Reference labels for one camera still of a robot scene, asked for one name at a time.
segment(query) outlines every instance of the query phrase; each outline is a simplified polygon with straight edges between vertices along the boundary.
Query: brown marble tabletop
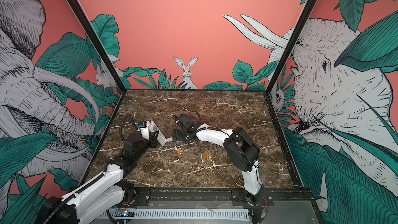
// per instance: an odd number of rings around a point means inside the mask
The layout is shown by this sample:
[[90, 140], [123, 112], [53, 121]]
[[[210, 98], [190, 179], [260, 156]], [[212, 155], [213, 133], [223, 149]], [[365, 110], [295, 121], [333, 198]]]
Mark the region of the brown marble tabletop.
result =
[[[127, 91], [102, 146], [98, 147], [86, 181], [101, 172], [123, 147], [119, 126], [126, 114], [132, 114], [135, 122], [154, 121], [166, 137], [171, 137], [172, 130], [177, 129], [171, 115], [193, 110], [199, 111], [201, 121], [210, 126], [245, 129], [261, 149], [259, 174], [265, 187], [293, 187], [263, 93], [244, 91]], [[193, 115], [188, 117], [197, 121]], [[125, 124], [125, 137], [133, 131], [131, 124]], [[126, 179], [137, 187], [235, 188], [244, 183], [241, 171], [231, 164], [225, 149], [210, 142], [199, 142], [198, 146], [168, 142], [149, 148]]]

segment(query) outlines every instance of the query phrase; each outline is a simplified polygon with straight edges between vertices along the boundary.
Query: elephant ear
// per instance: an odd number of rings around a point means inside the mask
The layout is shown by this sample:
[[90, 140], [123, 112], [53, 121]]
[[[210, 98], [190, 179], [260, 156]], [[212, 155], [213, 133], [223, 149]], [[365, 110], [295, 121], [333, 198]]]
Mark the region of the elephant ear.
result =
[[0, 28], [29, 59], [40, 44], [44, 22], [40, 0], [0, 0]]

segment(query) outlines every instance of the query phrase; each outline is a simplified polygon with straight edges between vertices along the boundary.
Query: elephant eye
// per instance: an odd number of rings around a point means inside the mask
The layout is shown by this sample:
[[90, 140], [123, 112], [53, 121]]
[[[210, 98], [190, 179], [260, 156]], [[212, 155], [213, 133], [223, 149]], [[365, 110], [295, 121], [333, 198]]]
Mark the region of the elephant eye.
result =
[[324, 71], [326, 73], [326, 61], [324, 61], [324, 63], [322, 64], [322, 67], [323, 67], [323, 69], [324, 69]]

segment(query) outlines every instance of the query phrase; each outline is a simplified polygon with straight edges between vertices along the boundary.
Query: rabbit illustration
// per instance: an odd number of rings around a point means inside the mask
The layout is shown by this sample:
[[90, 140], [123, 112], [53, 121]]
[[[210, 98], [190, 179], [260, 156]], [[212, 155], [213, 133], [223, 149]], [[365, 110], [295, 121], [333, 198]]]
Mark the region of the rabbit illustration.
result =
[[[108, 57], [112, 63], [119, 60], [116, 56], [112, 56], [110, 54], [108, 54]], [[123, 72], [119, 68], [115, 67], [115, 70], [119, 77], [123, 77]], [[107, 87], [116, 87], [115, 80], [113, 79], [111, 73], [108, 71], [108, 68], [106, 67], [105, 63], [102, 60], [101, 60], [101, 66], [97, 65], [96, 71], [97, 71], [96, 80], [98, 86], [102, 85], [104, 89]]]
[[195, 62], [197, 62], [198, 58], [194, 57], [191, 60], [189, 60], [188, 62], [188, 66], [185, 67], [185, 63], [178, 57], [174, 57], [174, 59], [176, 59], [176, 62], [178, 64], [178, 66], [182, 67], [184, 69], [184, 73], [182, 74], [183, 76], [183, 83], [182, 85], [185, 85], [185, 89], [198, 89], [197, 86], [195, 86], [195, 84], [192, 82], [191, 80], [191, 72], [189, 72], [189, 68], [195, 64]]

